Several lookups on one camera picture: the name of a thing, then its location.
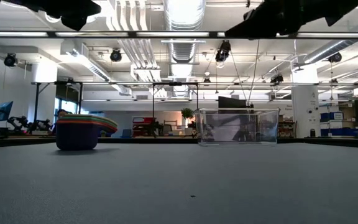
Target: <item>clear plastic bin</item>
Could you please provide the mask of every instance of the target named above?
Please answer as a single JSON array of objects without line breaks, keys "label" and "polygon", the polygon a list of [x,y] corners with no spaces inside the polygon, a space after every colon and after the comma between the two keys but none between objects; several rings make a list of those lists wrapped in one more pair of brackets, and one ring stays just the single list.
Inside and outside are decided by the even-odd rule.
[{"label": "clear plastic bin", "polygon": [[195,111],[202,146],[276,144],[278,109],[211,108]]}]

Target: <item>black pole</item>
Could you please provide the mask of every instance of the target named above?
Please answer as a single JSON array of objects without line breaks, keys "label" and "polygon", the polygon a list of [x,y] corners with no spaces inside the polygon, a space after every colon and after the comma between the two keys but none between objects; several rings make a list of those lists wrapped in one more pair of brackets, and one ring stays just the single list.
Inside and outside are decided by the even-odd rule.
[{"label": "black pole", "polygon": [[83,91],[83,88],[84,88],[84,84],[83,83],[80,83],[80,99],[78,100],[78,114],[81,114],[81,105],[82,105],[82,91]]},{"label": "black pole", "polygon": [[37,92],[35,93],[35,110],[34,110],[34,122],[33,124],[35,124],[35,121],[37,120],[37,113],[38,113],[38,97],[40,95],[39,91],[40,91],[40,85],[41,83],[37,83]]},{"label": "black pole", "polygon": [[154,123],[154,84],[153,84],[153,123]]},{"label": "black pole", "polygon": [[197,86],[197,109],[198,109],[198,83],[196,84]]},{"label": "black pole", "polygon": [[154,83],[153,83],[153,120],[152,120],[152,135],[154,136],[154,138],[157,138],[154,132],[154,129],[156,128],[155,126],[155,122],[154,122]]}]

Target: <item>hanging wire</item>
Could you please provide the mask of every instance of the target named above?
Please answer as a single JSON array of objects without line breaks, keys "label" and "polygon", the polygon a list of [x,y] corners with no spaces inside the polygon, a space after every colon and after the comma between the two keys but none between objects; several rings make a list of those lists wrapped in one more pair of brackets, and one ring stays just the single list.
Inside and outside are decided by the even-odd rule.
[{"label": "hanging wire", "polygon": [[219,92],[218,92],[218,64],[215,62],[215,72],[216,72],[216,79],[215,79],[215,81],[216,81],[216,92],[215,92],[215,94],[218,94]]},{"label": "hanging wire", "polygon": [[333,100],[334,100],[334,87],[333,87],[333,76],[334,76],[334,71],[333,71],[333,63],[331,62],[331,97],[329,98],[329,106],[328,106],[328,135],[331,134],[331,119],[330,114],[331,114],[331,107],[333,106]]},{"label": "hanging wire", "polygon": [[251,93],[252,93],[252,90],[254,89],[254,82],[255,82],[255,76],[256,76],[256,67],[258,65],[258,56],[259,56],[259,44],[260,44],[260,40],[258,40],[258,47],[256,49],[256,58],[255,58],[255,67],[254,67],[254,78],[252,79],[252,84],[251,84],[251,90],[249,92],[249,101],[251,100]]},{"label": "hanging wire", "polygon": [[246,103],[248,103],[247,96],[246,96],[246,93],[245,93],[245,91],[244,91],[244,87],[242,86],[242,81],[241,81],[241,79],[240,79],[239,71],[238,71],[238,69],[237,69],[236,61],[234,60],[233,52],[230,51],[230,53],[231,53],[231,58],[233,59],[234,68],[236,69],[237,77],[238,77],[239,82],[240,82],[242,94],[244,94],[244,98],[246,99]]}]

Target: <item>table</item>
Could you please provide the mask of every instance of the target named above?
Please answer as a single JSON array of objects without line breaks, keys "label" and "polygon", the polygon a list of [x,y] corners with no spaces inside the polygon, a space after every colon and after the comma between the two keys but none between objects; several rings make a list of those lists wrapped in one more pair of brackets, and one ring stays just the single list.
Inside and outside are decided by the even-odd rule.
[{"label": "table", "polygon": [[358,148],[0,148],[0,223],[358,223]]}]

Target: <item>spotlight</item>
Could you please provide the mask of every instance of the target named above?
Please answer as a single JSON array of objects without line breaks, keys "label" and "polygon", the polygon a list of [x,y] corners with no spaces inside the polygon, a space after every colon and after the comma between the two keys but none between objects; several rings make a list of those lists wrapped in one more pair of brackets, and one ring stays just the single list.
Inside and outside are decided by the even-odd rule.
[{"label": "spotlight", "polygon": [[281,83],[284,82],[284,78],[282,74],[278,74],[276,77],[273,77],[270,83]]},{"label": "spotlight", "polygon": [[205,83],[211,83],[211,80],[209,79],[209,77],[206,77],[204,78],[204,81]]},{"label": "spotlight", "polygon": [[110,59],[113,62],[119,62],[122,59],[121,53],[119,49],[113,49],[110,55]]},{"label": "spotlight", "polygon": [[8,66],[8,67],[11,67],[11,68],[14,68],[16,67],[18,64],[17,62],[17,58],[16,58],[16,54],[15,53],[9,53],[5,60],[4,60],[4,65],[5,66]]},{"label": "spotlight", "polygon": [[328,58],[328,62],[330,63],[337,63],[340,62],[341,60],[342,60],[342,55],[339,52]]},{"label": "spotlight", "polygon": [[216,62],[224,62],[229,57],[229,52],[231,51],[231,45],[228,40],[222,41],[222,44],[216,54]]}]

